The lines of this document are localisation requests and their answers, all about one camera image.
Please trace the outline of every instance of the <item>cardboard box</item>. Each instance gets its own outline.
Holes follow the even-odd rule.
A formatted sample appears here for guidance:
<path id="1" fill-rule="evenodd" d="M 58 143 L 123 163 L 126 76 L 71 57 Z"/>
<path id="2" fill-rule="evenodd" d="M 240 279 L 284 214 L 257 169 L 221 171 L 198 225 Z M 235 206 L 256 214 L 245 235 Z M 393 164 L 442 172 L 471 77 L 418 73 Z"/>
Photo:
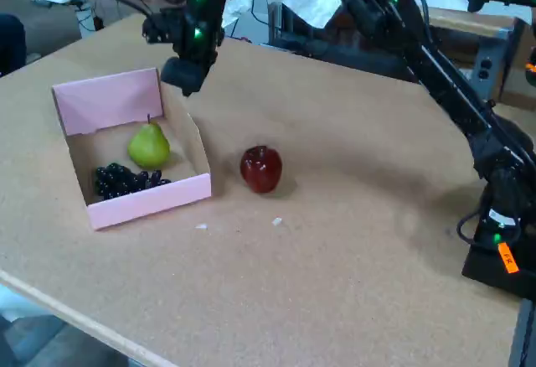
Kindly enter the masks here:
<path id="1" fill-rule="evenodd" d="M 180 91 L 161 83 L 156 69 L 55 85 L 52 91 L 94 229 L 211 195 L 209 163 L 198 128 L 182 105 Z M 141 171 L 126 147 L 147 115 L 160 125 L 171 146 L 162 178 L 172 183 L 102 200 L 94 192 L 97 167 L 117 162 Z"/>

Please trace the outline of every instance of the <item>box flap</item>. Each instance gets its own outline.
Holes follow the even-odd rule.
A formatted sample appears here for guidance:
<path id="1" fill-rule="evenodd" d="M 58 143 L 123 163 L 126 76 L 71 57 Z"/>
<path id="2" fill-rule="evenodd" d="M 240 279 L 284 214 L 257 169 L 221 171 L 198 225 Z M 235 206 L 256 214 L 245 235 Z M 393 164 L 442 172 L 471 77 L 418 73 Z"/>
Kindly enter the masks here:
<path id="1" fill-rule="evenodd" d="M 137 70 L 55 85 L 54 98 L 66 135 L 162 115 L 156 69 Z"/>

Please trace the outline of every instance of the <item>grapes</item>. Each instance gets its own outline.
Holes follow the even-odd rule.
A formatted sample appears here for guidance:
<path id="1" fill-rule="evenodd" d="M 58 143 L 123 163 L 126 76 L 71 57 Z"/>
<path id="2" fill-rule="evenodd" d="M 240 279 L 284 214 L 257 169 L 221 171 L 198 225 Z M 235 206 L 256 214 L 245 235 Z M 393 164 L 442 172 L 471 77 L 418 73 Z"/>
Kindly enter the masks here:
<path id="1" fill-rule="evenodd" d="M 160 181 L 160 178 L 162 178 L 162 172 L 160 170 L 155 170 L 151 174 L 151 184 L 154 187 L 155 185 L 158 185 L 158 182 Z"/>
<path id="2" fill-rule="evenodd" d="M 135 174 L 119 163 L 110 163 L 105 168 L 95 170 L 94 188 L 97 195 L 107 200 L 169 183 L 171 180 L 162 179 L 160 170 L 153 171 L 149 176 L 147 171 Z"/>

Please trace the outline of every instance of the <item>floor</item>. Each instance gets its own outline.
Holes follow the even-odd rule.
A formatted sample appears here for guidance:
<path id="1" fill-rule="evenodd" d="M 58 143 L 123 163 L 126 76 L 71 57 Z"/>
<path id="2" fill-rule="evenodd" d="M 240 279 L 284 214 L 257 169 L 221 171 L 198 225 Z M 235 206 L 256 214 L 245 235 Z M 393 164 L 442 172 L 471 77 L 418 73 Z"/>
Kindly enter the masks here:
<path id="1" fill-rule="evenodd" d="M 46 3 L 31 0 L 0 0 L 0 13 L 14 14 L 23 22 L 28 52 L 42 56 L 52 54 L 80 39 L 80 30 L 72 7 L 62 5 L 49 7 L 44 4 Z M 94 0 L 94 8 L 95 13 L 103 18 L 105 25 L 132 13 L 130 8 L 112 0 Z M 255 0 L 254 10 L 258 19 L 267 22 L 268 11 L 265 0 Z M 255 20 L 250 13 L 244 14 L 237 24 L 229 25 L 225 32 L 230 35 L 233 30 L 235 38 L 246 37 L 255 44 L 268 42 L 267 26 Z M 16 347 L 27 332 L 40 323 L 43 323 L 41 317 L 16 321 L 6 332 L 9 344 Z M 126 366 L 126 359 L 79 329 L 67 325 L 26 364 L 26 367 L 70 366 L 123 367 Z"/>

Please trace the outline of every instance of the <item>plastic fruit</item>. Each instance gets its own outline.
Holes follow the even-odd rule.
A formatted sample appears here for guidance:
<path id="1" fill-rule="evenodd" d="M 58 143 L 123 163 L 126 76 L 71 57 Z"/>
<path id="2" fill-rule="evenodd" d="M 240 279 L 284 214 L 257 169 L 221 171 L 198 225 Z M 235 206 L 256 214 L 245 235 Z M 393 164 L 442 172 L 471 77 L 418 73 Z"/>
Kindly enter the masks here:
<path id="1" fill-rule="evenodd" d="M 134 163 L 145 169 L 160 168 L 169 158 L 169 142 L 149 115 L 147 124 L 131 139 L 127 150 Z"/>
<path id="2" fill-rule="evenodd" d="M 240 161 L 240 173 L 250 189 L 258 194 L 273 191 L 283 171 L 279 153 L 271 147 L 252 147 L 244 152 Z"/>

